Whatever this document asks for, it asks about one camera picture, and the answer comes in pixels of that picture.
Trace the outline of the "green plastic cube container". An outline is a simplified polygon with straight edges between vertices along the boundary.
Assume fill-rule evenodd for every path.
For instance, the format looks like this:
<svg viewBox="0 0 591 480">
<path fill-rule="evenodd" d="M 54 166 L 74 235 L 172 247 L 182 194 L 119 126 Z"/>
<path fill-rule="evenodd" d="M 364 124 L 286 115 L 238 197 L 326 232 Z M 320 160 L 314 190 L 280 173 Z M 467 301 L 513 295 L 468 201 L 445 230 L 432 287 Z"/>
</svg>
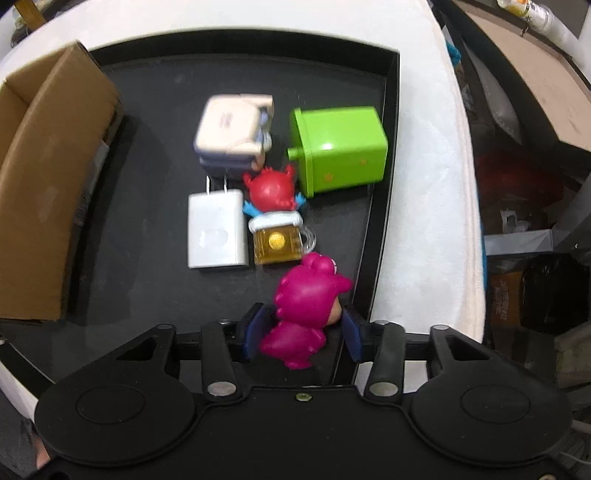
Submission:
<svg viewBox="0 0 591 480">
<path fill-rule="evenodd" d="M 380 182 L 388 148 L 381 118 L 373 107 L 290 112 L 287 158 L 297 164 L 305 197 Z"/>
</svg>

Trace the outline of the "magenta dinosaur-suit figure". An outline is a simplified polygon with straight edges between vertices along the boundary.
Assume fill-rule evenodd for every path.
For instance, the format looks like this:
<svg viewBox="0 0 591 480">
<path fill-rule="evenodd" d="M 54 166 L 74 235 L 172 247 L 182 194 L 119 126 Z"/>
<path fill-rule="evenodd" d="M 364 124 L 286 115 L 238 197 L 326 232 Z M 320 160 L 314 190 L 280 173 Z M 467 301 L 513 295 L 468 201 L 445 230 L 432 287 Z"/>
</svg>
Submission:
<svg viewBox="0 0 591 480">
<path fill-rule="evenodd" d="M 353 281 L 339 274 L 329 256 L 311 252 L 280 280 L 274 294 L 277 323 L 259 343 L 259 352 L 290 370 L 311 368 L 311 357 L 325 347 L 324 329 L 342 316 L 339 297 Z"/>
</svg>

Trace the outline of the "white USB wall charger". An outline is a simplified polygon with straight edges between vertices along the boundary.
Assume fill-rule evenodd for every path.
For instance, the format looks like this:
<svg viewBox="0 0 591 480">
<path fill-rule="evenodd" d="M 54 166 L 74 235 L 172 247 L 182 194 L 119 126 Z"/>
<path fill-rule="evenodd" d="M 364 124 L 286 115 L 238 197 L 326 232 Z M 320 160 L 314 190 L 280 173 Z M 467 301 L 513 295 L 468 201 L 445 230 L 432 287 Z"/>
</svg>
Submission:
<svg viewBox="0 0 591 480">
<path fill-rule="evenodd" d="M 243 194 L 229 189 L 223 178 L 215 190 L 205 177 L 205 191 L 188 196 L 187 266 L 189 269 L 246 267 L 249 265 Z"/>
</svg>

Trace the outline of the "white tablecloth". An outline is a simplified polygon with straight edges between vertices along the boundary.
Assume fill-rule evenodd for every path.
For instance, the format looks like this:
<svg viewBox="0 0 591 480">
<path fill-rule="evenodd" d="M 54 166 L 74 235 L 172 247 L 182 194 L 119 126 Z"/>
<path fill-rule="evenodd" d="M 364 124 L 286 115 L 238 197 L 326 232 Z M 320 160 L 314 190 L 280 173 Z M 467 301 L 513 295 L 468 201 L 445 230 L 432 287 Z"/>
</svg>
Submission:
<svg viewBox="0 0 591 480">
<path fill-rule="evenodd" d="M 445 41 L 424 1 L 87 1 L 13 49 L 2 67 L 77 39 L 89 49 L 152 34 L 208 27 L 263 27 L 328 34 L 391 47 L 401 55 L 401 107 L 384 256 L 370 316 L 425 333 L 449 325 L 484 331 L 483 247 L 468 120 Z M 186 265 L 187 198 L 197 187 L 193 128 L 185 120 L 142 120 L 115 160 L 96 208 L 89 296 L 81 315 L 60 322 L 2 324 L 10 342 L 61 379 L 148 328 L 194 332 L 235 319 L 273 295 L 259 270 L 204 273 Z"/>
</svg>

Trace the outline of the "red crab beer-mug toy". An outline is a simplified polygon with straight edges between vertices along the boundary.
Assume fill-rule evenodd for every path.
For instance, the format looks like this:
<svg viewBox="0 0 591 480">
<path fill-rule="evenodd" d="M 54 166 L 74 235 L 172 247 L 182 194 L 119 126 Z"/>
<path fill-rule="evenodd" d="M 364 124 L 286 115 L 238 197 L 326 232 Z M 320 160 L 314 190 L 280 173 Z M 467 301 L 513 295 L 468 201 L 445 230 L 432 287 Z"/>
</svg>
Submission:
<svg viewBox="0 0 591 480">
<path fill-rule="evenodd" d="M 317 235 L 304 224 L 300 209 L 304 195 L 296 191 L 296 168 L 264 167 L 259 174 L 242 175 L 247 191 L 242 211 L 249 217 L 256 265 L 301 260 L 317 245 Z"/>
</svg>

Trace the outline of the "brown cardboard box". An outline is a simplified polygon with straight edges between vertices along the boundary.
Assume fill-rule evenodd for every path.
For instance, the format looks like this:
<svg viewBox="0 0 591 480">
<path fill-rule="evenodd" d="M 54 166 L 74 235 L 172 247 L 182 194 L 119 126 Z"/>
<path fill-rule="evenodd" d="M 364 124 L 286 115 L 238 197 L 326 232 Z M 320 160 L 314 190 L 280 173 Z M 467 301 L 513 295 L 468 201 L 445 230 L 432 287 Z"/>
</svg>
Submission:
<svg viewBox="0 0 591 480">
<path fill-rule="evenodd" d="M 55 321 L 89 198 L 123 108 L 71 43 L 1 82 L 1 316 Z"/>
</svg>

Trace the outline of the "yellow-white paper cup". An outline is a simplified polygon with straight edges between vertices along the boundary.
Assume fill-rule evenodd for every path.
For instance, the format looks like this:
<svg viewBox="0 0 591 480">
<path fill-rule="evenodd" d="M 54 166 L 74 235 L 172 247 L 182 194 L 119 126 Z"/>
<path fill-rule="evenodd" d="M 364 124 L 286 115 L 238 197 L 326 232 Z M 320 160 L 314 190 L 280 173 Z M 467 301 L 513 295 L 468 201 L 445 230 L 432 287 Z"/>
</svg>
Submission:
<svg viewBox="0 0 591 480">
<path fill-rule="evenodd" d="M 531 29 L 547 34 L 553 22 L 553 13 L 531 0 L 497 0 L 500 8 L 525 21 Z"/>
</svg>

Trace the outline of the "white square figure box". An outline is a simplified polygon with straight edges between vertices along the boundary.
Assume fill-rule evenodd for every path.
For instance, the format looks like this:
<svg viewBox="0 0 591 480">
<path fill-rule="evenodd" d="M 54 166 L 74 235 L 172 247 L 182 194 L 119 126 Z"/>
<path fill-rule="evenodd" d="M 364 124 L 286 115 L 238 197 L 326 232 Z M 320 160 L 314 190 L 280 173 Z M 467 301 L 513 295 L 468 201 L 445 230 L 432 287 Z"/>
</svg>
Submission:
<svg viewBox="0 0 591 480">
<path fill-rule="evenodd" d="M 211 96 L 193 140 L 193 149 L 207 175 L 239 180 L 245 173 L 259 173 L 273 147 L 273 116 L 270 95 Z"/>
</svg>

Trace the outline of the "black low side table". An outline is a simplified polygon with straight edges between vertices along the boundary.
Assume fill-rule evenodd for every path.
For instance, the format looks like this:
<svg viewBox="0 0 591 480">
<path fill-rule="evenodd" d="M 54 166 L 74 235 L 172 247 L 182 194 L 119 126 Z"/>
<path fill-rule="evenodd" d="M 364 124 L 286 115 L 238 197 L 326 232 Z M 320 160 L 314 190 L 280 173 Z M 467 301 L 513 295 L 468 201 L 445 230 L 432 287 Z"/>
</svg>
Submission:
<svg viewBox="0 0 591 480">
<path fill-rule="evenodd" d="M 588 163 L 590 84 L 573 62 L 477 1 L 435 5 L 498 80 L 533 145 Z"/>
</svg>

